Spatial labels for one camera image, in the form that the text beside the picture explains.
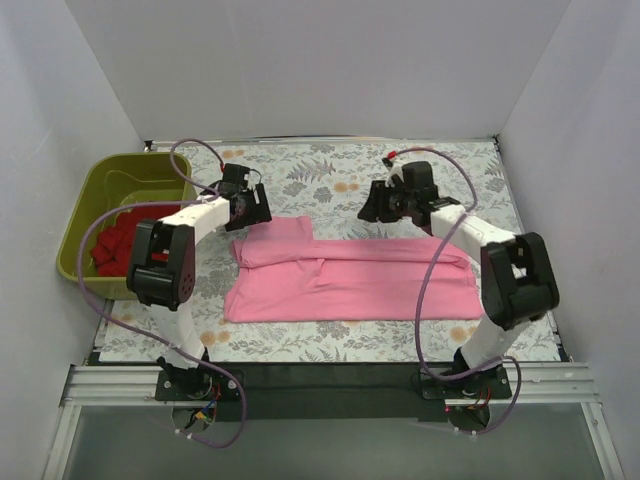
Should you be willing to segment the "pink t-shirt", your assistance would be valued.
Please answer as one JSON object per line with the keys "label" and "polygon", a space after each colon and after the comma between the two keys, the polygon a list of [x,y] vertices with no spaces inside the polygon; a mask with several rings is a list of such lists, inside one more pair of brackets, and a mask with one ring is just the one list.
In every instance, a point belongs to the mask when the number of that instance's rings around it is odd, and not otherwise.
{"label": "pink t-shirt", "polygon": [[424,320],[483,313],[468,256],[432,237],[317,240],[309,217],[276,217],[232,244],[238,278],[224,300],[232,323],[410,321],[426,271]]}

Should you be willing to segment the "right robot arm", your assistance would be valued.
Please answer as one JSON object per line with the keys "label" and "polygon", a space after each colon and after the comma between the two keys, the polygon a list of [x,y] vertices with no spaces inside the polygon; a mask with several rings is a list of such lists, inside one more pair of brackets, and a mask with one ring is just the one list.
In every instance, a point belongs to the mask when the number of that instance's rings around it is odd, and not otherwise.
{"label": "right robot arm", "polygon": [[451,367],[438,373],[421,367],[429,379],[451,383],[464,397],[475,397],[489,384],[488,370],[502,366],[507,351],[535,321],[559,304],[560,295],[543,238],[516,234],[475,216],[470,207],[443,196],[427,161],[382,160],[384,180],[371,184],[358,217],[374,223],[408,218],[439,239],[435,254],[456,246],[480,266],[484,314],[471,337],[454,354]]}

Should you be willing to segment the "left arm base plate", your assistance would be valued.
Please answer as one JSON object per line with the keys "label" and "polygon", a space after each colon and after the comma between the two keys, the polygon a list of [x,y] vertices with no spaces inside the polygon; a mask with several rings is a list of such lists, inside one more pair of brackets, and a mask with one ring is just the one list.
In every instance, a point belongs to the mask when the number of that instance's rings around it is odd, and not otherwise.
{"label": "left arm base plate", "polygon": [[216,372],[190,369],[186,373],[168,373],[161,370],[154,393],[156,401],[240,401],[239,385],[243,374],[236,372],[237,380]]}

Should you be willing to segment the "green plastic bin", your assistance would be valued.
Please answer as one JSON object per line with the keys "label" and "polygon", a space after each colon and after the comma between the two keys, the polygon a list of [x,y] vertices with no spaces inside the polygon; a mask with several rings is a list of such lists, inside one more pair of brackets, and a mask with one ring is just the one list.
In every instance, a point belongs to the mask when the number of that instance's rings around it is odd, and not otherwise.
{"label": "green plastic bin", "polygon": [[80,241],[89,226],[116,207],[145,202],[193,200],[194,186],[176,171],[189,176],[191,164],[182,155],[167,152],[127,153],[107,157],[89,171],[57,255],[58,272],[77,281]]}

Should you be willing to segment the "floral patterned table mat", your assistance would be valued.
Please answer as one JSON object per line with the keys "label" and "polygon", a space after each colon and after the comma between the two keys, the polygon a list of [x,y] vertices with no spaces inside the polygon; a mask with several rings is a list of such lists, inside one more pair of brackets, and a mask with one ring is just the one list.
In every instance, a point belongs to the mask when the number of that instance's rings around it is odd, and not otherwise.
{"label": "floral patterned table mat", "polygon": [[[320,239],[414,237],[408,221],[390,225],[357,219],[370,183],[385,174],[381,160],[389,143],[257,143],[218,145],[213,150],[187,144],[180,153],[193,177],[209,184],[219,177],[217,162],[257,169],[263,176],[276,216],[307,215]],[[515,204],[492,142],[437,143],[427,155],[440,191],[475,203],[484,220],[507,230],[520,227]],[[223,300],[237,277],[231,238],[207,236],[198,246],[194,321],[214,362],[354,361],[403,362],[424,355],[449,361],[475,331],[472,321],[345,321],[233,324],[223,315]]]}

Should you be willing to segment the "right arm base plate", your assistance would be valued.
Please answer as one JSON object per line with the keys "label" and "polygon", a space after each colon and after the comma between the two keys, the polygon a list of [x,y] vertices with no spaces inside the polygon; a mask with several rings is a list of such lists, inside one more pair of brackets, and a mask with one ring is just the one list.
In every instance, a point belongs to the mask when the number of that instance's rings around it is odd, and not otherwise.
{"label": "right arm base plate", "polygon": [[410,385],[426,400],[506,400],[512,397],[511,386],[502,367],[454,381],[436,380],[424,371],[417,371],[411,376]]}

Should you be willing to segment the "aluminium mounting rail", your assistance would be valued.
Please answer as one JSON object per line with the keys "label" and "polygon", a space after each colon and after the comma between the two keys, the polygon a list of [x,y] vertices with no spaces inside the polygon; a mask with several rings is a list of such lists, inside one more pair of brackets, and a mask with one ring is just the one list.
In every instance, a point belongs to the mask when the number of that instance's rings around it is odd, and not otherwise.
{"label": "aluminium mounting rail", "polygon": [[[226,363],[247,394],[413,393],[419,367],[414,363]],[[521,403],[594,403],[600,400],[584,363],[525,362],[521,365]],[[79,366],[70,369],[62,403],[74,405],[186,406],[202,404],[177,390],[152,365]]]}

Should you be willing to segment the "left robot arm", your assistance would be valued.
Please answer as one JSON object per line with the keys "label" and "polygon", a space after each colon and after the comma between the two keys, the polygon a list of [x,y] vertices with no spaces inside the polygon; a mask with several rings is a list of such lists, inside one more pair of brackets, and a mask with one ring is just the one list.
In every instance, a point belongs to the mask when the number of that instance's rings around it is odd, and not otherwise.
{"label": "left robot arm", "polygon": [[191,297],[196,283],[196,246],[222,228],[240,230],[271,220],[258,171],[228,164],[222,178],[192,204],[158,220],[143,219],[135,230],[126,279],[127,288],[147,306],[168,342],[158,359],[170,384],[193,400],[205,398],[213,386],[212,374],[200,365],[208,359],[196,332]]}

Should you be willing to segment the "red t-shirt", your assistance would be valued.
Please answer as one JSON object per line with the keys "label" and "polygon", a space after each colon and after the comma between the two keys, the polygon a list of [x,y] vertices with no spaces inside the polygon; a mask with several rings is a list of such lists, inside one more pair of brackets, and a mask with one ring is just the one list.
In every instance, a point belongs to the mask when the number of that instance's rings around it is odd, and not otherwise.
{"label": "red t-shirt", "polygon": [[125,277],[137,224],[142,220],[159,220],[178,211],[178,206],[147,206],[120,213],[114,225],[99,233],[96,245],[90,251],[98,275]]}

